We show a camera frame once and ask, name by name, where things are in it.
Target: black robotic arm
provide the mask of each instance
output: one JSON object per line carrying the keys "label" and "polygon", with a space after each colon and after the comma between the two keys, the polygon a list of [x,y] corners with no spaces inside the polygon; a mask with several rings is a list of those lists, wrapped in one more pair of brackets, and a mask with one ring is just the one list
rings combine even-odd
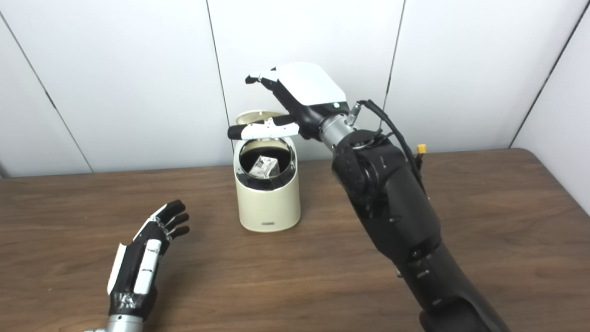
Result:
{"label": "black robotic arm", "polygon": [[[287,64],[246,78],[246,83],[255,82],[271,90],[289,116],[230,127],[228,137],[276,138],[298,131],[305,139],[323,142],[333,152],[334,176],[367,234],[422,307],[419,319],[426,332],[510,331],[445,246],[414,156],[383,110],[370,100],[349,109],[344,92],[314,64]],[[362,106],[389,125],[402,149],[381,131],[354,127]]]}

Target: wooden table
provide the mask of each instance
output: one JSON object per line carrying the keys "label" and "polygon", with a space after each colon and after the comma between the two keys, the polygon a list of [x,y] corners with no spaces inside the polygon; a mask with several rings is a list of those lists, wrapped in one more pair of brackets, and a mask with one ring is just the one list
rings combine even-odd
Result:
{"label": "wooden table", "polygon": [[[192,231],[161,260],[145,331],[421,331],[328,161],[302,162],[301,222],[252,233],[231,167],[0,180],[0,330],[104,327],[127,243],[181,199]],[[590,329],[590,220],[527,151],[428,154],[424,182],[465,273],[517,331]]]}

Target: robotic hand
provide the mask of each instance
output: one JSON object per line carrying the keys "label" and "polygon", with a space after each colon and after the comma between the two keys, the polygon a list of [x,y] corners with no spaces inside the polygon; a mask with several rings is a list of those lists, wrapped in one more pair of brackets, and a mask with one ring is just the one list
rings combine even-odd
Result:
{"label": "robotic hand", "polygon": [[[377,250],[395,264],[422,307],[419,318],[426,332],[510,331],[448,251],[416,159],[382,109],[371,100],[360,100],[350,110],[344,92],[314,64],[277,66],[246,78],[248,84],[256,82],[271,90],[289,112],[279,123],[295,123],[303,138],[321,141],[333,152],[334,176]],[[354,128],[362,106],[377,114],[391,133]],[[276,123],[271,118],[233,126],[228,137],[281,137]],[[294,130],[282,132],[287,136]],[[389,141],[391,135],[401,150]]]}
{"label": "robotic hand", "polygon": [[189,219],[181,201],[175,200],[154,212],[129,245],[119,244],[107,292],[110,297],[107,328],[85,332],[141,332],[143,322],[156,301],[154,286],[158,260],[171,241],[187,234],[188,226],[177,226]]}

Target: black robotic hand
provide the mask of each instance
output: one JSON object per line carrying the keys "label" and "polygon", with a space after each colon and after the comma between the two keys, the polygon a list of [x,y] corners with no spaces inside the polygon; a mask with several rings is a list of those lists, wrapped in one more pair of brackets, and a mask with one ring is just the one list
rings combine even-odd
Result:
{"label": "black robotic hand", "polygon": [[158,260],[171,241],[187,234],[188,226],[177,227],[189,219],[180,200],[154,212],[129,245],[119,245],[109,278],[109,315],[129,315],[147,319],[158,294],[154,281]]}

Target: metal cylinder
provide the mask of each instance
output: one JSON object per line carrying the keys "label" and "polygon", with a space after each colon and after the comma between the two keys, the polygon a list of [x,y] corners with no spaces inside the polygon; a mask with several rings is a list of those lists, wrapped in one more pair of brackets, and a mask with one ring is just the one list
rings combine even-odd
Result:
{"label": "metal cylinder", "polygon": [[142,332],[143,318],[131,315],[111,315],[107,332]]}
{"label": "metal cylinder", "polygon": [[338,143],[354,130],[354,127],[346,124],[346,116],[344,114],[337,114],[327,118],[322,123],[320,127],[320,138],[330,151],[334,152]]}

